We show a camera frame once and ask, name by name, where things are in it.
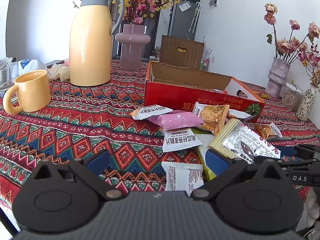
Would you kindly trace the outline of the clear jar with seeds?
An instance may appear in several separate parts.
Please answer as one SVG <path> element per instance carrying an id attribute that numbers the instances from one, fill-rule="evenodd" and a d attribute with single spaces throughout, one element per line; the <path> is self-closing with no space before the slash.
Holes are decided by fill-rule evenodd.
<path id="1" fill-rule="evenodd" d="M 286 83 L 281 102 L 291 111 L 297 112 L 305 92 L 294 83 Z"/>

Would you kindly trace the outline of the textured pink tall vase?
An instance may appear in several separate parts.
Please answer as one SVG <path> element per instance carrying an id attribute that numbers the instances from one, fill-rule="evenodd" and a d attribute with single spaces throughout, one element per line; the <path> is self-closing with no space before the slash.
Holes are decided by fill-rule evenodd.
<path id="1" fill-rule="evenodd" d="M 290 71 L 290 64 L 286 61 L 274 57 L 271 69 L 268 74 L 268 83 L 265 92 L 274 98 L 280 97 L 280 91 L 287 82 Z"/>

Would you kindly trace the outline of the white oat crisp packet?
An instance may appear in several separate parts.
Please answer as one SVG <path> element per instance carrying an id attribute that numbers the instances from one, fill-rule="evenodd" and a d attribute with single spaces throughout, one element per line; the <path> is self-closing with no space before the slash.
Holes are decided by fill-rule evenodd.
<path id="1" fill-rule="evenodd" d="M 173 109 L 160 106 L 160 105 L 151 105 L 151 106 L 143 106 L 138 109 L 132 111 L 129 115 L 134 120 L 144 120 L 152 116 L 158 116 L 161 114 L 167 114 L 172 112 Z"/>

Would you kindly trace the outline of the patterned red tablecloth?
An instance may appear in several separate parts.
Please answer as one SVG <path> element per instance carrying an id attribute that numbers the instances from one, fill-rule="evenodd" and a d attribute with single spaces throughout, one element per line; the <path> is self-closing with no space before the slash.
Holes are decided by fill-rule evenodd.
<path id="1" fill-rule="evenodd" d="M 163 191 L 164 161 L 199 164 L 193 148 L 164 153 L 161 129 L 129 115 L 144 106 L 147 68 L 148 63 L 143 63 L 128 72 L 113 61 L 106 84 L 80 87 L 51 81 L 48 106 L 17 115 L 1 111 L 1 204 L 12 206 L 43 159 L 65 164 L 108 150 L 111 161 L 102 178 L 125 192 Z M 272 145 L 319 145 L 319 129 L 311 121 L 299 120 L 279 99 L 263 100 L 265 106 L 256 123 L 274 123 L 283 135 L 272 138 Z"/>

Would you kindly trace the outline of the pink snack packet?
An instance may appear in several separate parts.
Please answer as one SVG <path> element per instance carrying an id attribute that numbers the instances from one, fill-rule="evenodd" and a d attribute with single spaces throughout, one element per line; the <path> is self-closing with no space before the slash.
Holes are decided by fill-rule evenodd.
<path id="1" fill-rule="evenodd" d="M 151 116 L 148 120 L 161 127 L 164 131 L 200 126 L 203 123 L 201 117 L 196 116 L 191 112 L 179 110 Z"/>

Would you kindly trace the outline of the dried pink roses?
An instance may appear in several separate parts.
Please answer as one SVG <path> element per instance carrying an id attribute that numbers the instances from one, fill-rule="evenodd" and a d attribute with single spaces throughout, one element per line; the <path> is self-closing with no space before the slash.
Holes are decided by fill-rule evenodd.
<path id="1" fill-rule="evenodd" d="M 291 33 L 289 38 L 279 38 L 276 31 L 276 14 L 278 8 L 273 3 L 264 5 L 264 20 L 271 25 L 273 32 L 267 34 L 267 43 L 275 47 L 275 59 L 287 69 L 295 61 L 299 61 L 305 68 L 310 83 L 319 89 L 319 26 L 311 22 L 305 37 L 300 41 L 293 33 L 300 30 L 297 20 L 289 20 Z"/>

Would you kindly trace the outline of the grey refrigerator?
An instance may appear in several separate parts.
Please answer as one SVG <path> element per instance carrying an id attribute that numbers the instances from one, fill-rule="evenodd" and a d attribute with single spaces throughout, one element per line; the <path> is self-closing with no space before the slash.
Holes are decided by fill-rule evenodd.
<path id="1" fill-rule="evenodd" d="M 181 0 L 172 6 L 168 36 L 194 40 L 200 0 Z"/>

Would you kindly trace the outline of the orange cracker packet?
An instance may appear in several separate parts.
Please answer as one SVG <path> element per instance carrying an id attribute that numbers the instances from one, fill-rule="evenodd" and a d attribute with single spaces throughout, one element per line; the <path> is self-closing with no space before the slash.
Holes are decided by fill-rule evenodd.
<path id="1" fill-rule="evenodd" d="M 202 119 L 199 129 L 217 135 L 224 127 L 229 105 L 205 105 L 198 102 L 195 103 L 193 114 Z"/>

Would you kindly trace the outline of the clear glass cup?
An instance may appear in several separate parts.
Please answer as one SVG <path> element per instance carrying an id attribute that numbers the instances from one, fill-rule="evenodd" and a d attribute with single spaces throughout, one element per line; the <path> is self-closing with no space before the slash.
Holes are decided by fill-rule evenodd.
<path id="1" fill-rule="evenodd" d="M 5 92 L 14 85 L 14 81 L 18 76 L 19 76 L 18 62 L 11 62 L 10 64 L 5 64 L 1 66 L 1 75 L 0 75 L 1 98 L 4 96 Z"/>

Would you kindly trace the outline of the silver white snack packet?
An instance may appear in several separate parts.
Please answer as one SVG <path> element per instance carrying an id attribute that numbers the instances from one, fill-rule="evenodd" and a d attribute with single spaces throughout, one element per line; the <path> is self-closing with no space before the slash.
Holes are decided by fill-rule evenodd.
<path id="1" fill-rule="evenodd" d="M 162 162 L 166 174 L 166 191 L 185 191 L 188 196 L 204 185 L 200 164 Z"/>

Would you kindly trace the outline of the yellow ceramic mug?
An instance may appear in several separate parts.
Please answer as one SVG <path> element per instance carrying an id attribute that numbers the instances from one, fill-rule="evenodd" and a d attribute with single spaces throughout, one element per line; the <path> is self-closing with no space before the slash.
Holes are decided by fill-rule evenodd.
<path id="1" fill-rule="evenodd" d="M 33 70 L 17 77 L 3 97 L 3 108 L 10 115 L 34 112 L 51 101 L 48 72 Z"/>

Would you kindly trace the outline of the green snack packet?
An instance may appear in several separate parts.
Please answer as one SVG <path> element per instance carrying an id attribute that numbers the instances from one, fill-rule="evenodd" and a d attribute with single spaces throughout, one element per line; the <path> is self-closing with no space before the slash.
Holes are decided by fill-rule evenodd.
<path id="1" fill-rule="evenodd" d="M 196 135 L 197 139 L 202 143 L 196 147 L 197 155 L 203 165 L 203 170 L 208 181 L 217 177 L 217 175 L 206 164 L 206 152 L 209 150 L 209 143 L 214 139 L 214 136 L 210 132 L 206 132 L 197 128 L 191 129 Z"/>

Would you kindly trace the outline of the small cracker packet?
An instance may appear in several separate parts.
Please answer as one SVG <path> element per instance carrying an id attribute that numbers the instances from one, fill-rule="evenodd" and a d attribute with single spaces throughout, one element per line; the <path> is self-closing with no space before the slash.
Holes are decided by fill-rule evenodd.
<path id="1" fill-rule="evenodd" d="M 283 137 L 280 129 L 274 123 L 255 124 L 254 126 L 257 132 L 260 134 L 260 136 L 265 140 L 272 139 L 275 137 Z"/>

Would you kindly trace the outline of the brown wooden chair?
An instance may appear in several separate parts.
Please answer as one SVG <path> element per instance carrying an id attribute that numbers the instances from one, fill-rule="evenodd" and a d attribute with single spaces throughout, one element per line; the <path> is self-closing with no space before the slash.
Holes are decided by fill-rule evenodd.
<path id="1" fill-rule="evenodd" d="M 204 43 L 162 36 L 159 61 L 172 66 L 199 69 Z"/>

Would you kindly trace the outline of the large white striped snack bag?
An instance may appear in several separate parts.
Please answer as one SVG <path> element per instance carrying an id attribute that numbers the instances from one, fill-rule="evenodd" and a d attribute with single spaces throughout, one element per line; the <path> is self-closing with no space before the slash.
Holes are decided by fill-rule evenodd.
<path id="1" fill-rule="evenodd" d="M 254 164 L 258 156 L 279 159 L 281 151 L 240 120 L 232 118 L 214 136 L 209 147 L 230 159 L 241 158 Z"/>

